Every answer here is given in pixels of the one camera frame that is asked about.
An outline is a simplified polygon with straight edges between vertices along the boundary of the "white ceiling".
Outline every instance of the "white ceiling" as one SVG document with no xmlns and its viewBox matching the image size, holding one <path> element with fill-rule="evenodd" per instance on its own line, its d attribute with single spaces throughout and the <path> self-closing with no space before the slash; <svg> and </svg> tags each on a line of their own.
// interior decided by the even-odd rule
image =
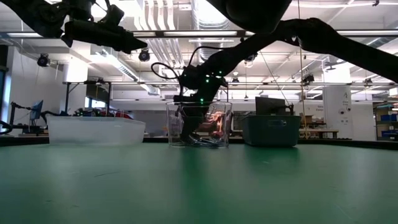
<svg viewBox="0 0 398 224">
<path fill-rule="evenodd" d="M 185 4 L 189 3 L 190 0 L 175 0 L 174 4 Z M 337 0 L 322 0 L 314 1 L 307 0 L 301 1 L 302 4 L 346 4 L 348 1 L 337 1 Z M 373 2 L 372 1 L 355 1 L 356 3 Z M 191 11 L 179 11 L 178 8 L 174 8 L 174 24 L 179 30 L 190 30 L 192 29 L 192 17 Z M 317 17 L 323 21 L 328 21 L 331 26 L 335 29 L 384 29 L 392 22 L 398 21 L 398 6 L 385 6 L 379 5 L 377 7 L 366 6 L 366 7 L 347 7 L 346 9 L 318 9 L 318 8 L 300 8 L 300 17 L 305 19 L 309 17 Z M 299 18 L 299 8 L 290 6 L 286 11 L 282 19 L 295 19 Z M 136 30 L 134 26 L 134 18 L 125 18 L 121 26 L 125 29 Z M 0 3 L 0 32 L 5 31 L 24 31 L 31 30 L 26 25 L 21 26 L 21 20 L 15 13 L 9 10 L 5 5 Z M 239 29 L 237 26 L 231 24 L 231 29 Z M 233 43 L 229 43 L 227 46 L 236 45 L 239 43 L 238 39 L 234 39 Z M 195 49 L 195 44 L 189 43 L 188 39 L 179 39 L 180 49 L 182 51 L 185 63 L 188 62 L 190 54 Z M 24 48 L 36 48 L 36 47 L 66 47 L 61 40 L 25 40 L 23 42 Z M 394 40 L 381 47 L 382 50 L 390 52 L 392 54 L 398 52 L 398 40 Z M 304 52 L 303 55 L 307 55 L 307 59 L 303 59 L 300 56 L 300 49 L 293 47 L 283 42 L 276 42 L 261 50 L 264 54 L 264 58 L 267 64 L 275 76 L 278 76 L 278 82 L 286 81 L 291 75 L 297 73 L 301 66 L 306 66 L 308 63 L 319 55 Z M 269 55 L 270 52 L 280 53 L 280 55 Z M 157 59 L 154 55 L 151 55 L 149 62 L 140 62 L 138 59 L 138 51 L 133 52 L 131 55 L 119 53 L 118 57 L 124 61 L 134 70 L 139 73 L 145 74 L 143 77 L 146 80 L 158 80 L 158 78 L 150 73 L 150 65 L 156 62 Z M 293 54 L 289 57 L 289 61 L 286 61 L 289 54 Z M 90 67 L 90 75 L 109 78 L 110 80 L 125 80 L 125 77 L 110 64 L 104 62 L 98 55 L 91 56 L 92 64 L 96 65 L 96 68 Z M 357 70 L 358 67 L 352 68 L 351 71 Z M 271 73 L 264 63 L 263 57 L 259 55 L 254 61 L 254 65 L 251 68 L 246 68 L 243 63 L 240 63 L 236 71 L 239 72 L 239 77 L 249 77 L 248 82 L 260 82 L 269 78 Z M 311 71 L 316 75 L 317 79 L 320 79 L 321 70 L 318 68 Z M 365 70 L 355 72 L 352 74 L 352 79 L 360 79 L 367 75 L 371 75 L 370 72 Z"/>
</svg>

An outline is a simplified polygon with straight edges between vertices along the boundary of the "white plastic bin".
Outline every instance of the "white plastic bin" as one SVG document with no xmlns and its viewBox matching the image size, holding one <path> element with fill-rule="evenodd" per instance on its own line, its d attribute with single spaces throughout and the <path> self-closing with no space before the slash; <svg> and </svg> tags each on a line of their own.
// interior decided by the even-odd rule
<svg viewBox="0 0 398 224">
<path fill-rule="evenodd" d="M 142 142 L 145 123 L 126 118 L 49 116 L 50 144 L 128 145 Z"/>
</svg>

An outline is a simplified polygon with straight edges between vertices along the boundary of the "table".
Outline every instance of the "table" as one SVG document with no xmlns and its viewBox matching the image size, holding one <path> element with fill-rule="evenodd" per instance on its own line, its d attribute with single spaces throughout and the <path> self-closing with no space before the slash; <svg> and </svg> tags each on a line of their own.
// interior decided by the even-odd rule
<svg viewBox="0 0 398 224">
<path fill-rule="evenodd" d="M 0 147 L 0 223 L 398 223 L 398 151 Z"/>
<path fill-rule="evenodd" d="M 300 129 L 299 131 L 301 133 L 305 133 L 306 129 Z M 309 128 L 307 128 L 307 132 L 309 132 L 309 133 L 318 133 L 320 139 L 323 139 L 323 134 L 332 133 L 333 134 L 333 138 L 336 139 L 338 130 L 337 129 L 309 129 Z"/>
</svg>

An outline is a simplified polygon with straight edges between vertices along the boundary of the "white pillar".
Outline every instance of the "white pillar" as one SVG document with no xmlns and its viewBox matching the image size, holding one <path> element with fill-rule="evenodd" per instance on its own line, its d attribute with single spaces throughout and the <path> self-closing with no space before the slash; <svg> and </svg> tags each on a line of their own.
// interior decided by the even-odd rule
<svg viewBox="0 0 398 224">
<path fill-rule="evenodd" d="M 64 81 L 65 82 L 84 82 L 88 77 L 88 65 L 84 61 L 72 57 L 68 64 L 64 65 L 63 68 Z M 77 109 L 85 107 L 86 98 L 86 85 L 78 85 L 69 94 L 68 101 L 68 114 L 73 114 Z M 62 110 L 65 109 L 65 100 L 61 102 Z"/>
<path fill-rule="evenodd" d="M 350 83 L 349 68 L 339 67 L 325 71 L 325 82 Z M 337 129 L 338 138 L 353 138 L 353 115 L 351 88 L 349 86 L 326 86 L 323 88 L 325 122 L 328 129 Z"/>
</svg>

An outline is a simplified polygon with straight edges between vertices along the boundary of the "ceiling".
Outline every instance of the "ceiling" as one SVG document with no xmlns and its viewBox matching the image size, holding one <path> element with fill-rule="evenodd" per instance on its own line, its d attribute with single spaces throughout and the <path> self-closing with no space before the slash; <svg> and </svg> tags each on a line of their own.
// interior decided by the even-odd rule
<svg viewBox="0 0 398 224">
<path fill-rule="evenodd" d="M 306 0 L 301 1 L 301 7 L 290 6 L 283 16 L 283 20 L 295 19 L 295 18 L 309 18 L 317 17 L 323 21 L 329 23 L 335 29 L 390 29 L 390 24 L 398 21 L 398 6 L 397 5 L 378 5 L 376 7 L 363 6 L 363 7 L 347 7 L 347 8 L 313 8 L 306 7 L 306 5 L 321 5 L 325 7 L 334 6 L 339 4 L 347 4 L 351 1 L 338 1 L 338 0 Z M 373 1 L 354 1 L 352 4 L 370 3 Z M 174 25 L 177 30 L 192 30 L 193 19 L 192 11 L 180 10 L 181 5 L 189 6 L 190 0 L 174 0 Z M 154 10 L 154 21 L 157 24 L 157 12 L 158 8 Z M 128 30 L 137 30 L 134 25 L 134 17 L 126 17 L 120 25 Z M 231 30 L 240 29 L 234 24 L 230 24 Z M 9 31 L 32 31 L 28 26 L 21 23 L 18 16 L 8 9 L 5 5 L 0 3 L 0 32 Z M 185 65 L 188 63 L 189 58 L 197 46 L 195 43 L 191 43 L 193 39 L 181 38 L 178 39 L 180 51 L 183 56 Z M 368 43 L 373 39 L 356 38 L 358 42 Z M 230 38 L 227 39 L 227 43 L 224 43 L 224 47 L 230 47 L 237 45 L 239 39 Z M 16 45 L 21 44 L 21 40 L 8 40 L 3 44 Z M 26 39 L 23 41 L 23 48 L 27 49 L 26 52 L 38 55 L 38 49 L 41 47 L 66 47 L 61 40 L 48 40 L 48 39 Z M 165 43 L 167 50 L 170 50 L 170 46 Z M 90 60 L 89 75 L 95 77 L 103 77 L 112 81 L 131 81 L 126 78 L 118 69 L 109 64 L 100 55 L 96 55 L 96 51 L 100 51 L 101 48 L 98 46 L 91 47 L 91 55 L 87 55 Z M 389 52 L 391 54 L 398 52 L 398 39 L 390 41 L 380 47 L 381 50 Z M 138 59 L 139 51 L 133 51 L 131 55 L 124 53 L 118 53 L 117 57 L 124 61 L 129 68 L 135 70 L 139 76 L 145 81 L 161 81 L 161 79 L 150 72 L 150 66 L 152 63 L 157 62 L 158 59 L 154 54 L 151 54 L 151 59 L 148 62 L 140 62 Z M 292 75 L 296 75 L 300 69 L 306 65 L 314 62 L 315 59 L 321 57 L 321 55 L 314 54 L 311 52 L 301 52 L 298 47 L 285 44 L 283 42 L 275 42 L 268 47 L 262 49 L 259 52 L 259 56 L 254 60 L 251 67 L 245 67 L 244 62 L 241 62 L 235 69 L 238 72 L 237 77 L 241 82 L 270 82 L 274 79 L 271 75 L 275 76 L 278 82 L 291 82 Z M 194 63 L 200 63 L 198 57 L 194 58 Z M 314 63 L 318 66 L 311 67 L 311 70 L 304 70 L 304 74 L 312 73 L 315 76 L 315 80 L 318 82 L 322 81 L 322 63 Z M 358 67 L 351 67 L 351 79 L 363 80 L 364 77 L 372 75 L 371 72 L 360 70 Z M 388 80 L 380 78 L 378 82 L 388 82 Z M 142 90 L 140 86 L 120 86 L 115 87 L 120 90 Z"/>
</svg>

